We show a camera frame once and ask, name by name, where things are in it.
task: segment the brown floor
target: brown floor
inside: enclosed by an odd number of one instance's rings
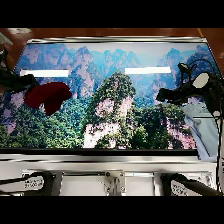
[[[13,42],[13,46],[5,44],[5,47],[9,51],[8,62],[11,68],[16,65],[27,40],[33,38],[76,36],[204,36],[207,38],[218,65],[224,74],[224,28],[31,28],[31,30],[32,32],[27,34],[11,34],[7,28],[0,28],[0,32]]]

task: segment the red object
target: red object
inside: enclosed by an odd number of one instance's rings
[[[24,102],[31,108],[43,103],[46,115],[50,116],[61,108],[62,102],[72,97],[69,87],[63,82],[51,82],[27,90]]]

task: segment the display panel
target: display panel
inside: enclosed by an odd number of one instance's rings
[[[46,116],[42,106],[27,107],[24,92],[5,94],[0,105],[0,147],[195,149],[182,109],[161,104],[156,96],[162,87],[180,85],[179,62],[202,58],[219,74],[206,43],[28,44],[15,72],[69,70],[67,77],[45,76],[37,81],[64,82],[72,98]],[[165,68],[165,73],[157,73],[155,67]],[[212,68],[200,61],[192,75],[203,71]],[[192,98],[189,103],[201,100]]]

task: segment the black border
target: black border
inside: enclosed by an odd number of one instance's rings
[[[107,38],[107,36],[97,36],[97,37],[93,37],[93,38]],[[116,43],[118,41],[91,41],[89,40],[88,42],[82,42],[82,41],[69,41],[67,43]],[[198,44],[207,44],[208,49],[213,57],[213,60],[215,61],[216,67],[218,68],[220,74],[221,70],[217,64],[217,61],[215,59],[215,56],[208,44],[208,42],[188,42],[188,41],[128,41],[128,40],[123,40],[123,41],[119,41],[120,42],[153,42],[153,43],[198,43]],[[31,44],[55,44],[55,43],[65,43],[65,41],[54,41],[54,42],[32,42],[32,43],[26,43],[26,45],[24,46],[20,57],[13,69],[13,71],[15,71],[16,66],[19,63],[19,60],[25,50],[25,47],[27,45],[31,45]],[[113,149],[79,149],[79,148],[60,148],[60,149],[38,149],[38,148],[0,148],[0,154],[26,154],[26,155],[80,155],[80,156],[198,156],[198,151],[197,148],[196,149],[145,149],[145,150],[138,150],[138,149],[131,149],[131,150],[113,150]]]

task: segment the screen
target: screen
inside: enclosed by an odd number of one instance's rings
[[[40,85],[64,82],[72,97],[46,116],[43,106],[31,109],[24,103],[25,92],[6,93],[0,104],[0,147],[195,149],[181,107],[161,104],[156,96],[162,87],[180,86],[178,63],[202,58],[219,74],[206,43],[28,44],[15,72],[48,70],[36,78]],[[50,75],[53,70],[67,70],[67,75]],[[204,71],[212,72],[211,66],[198,61],[193,78]]]

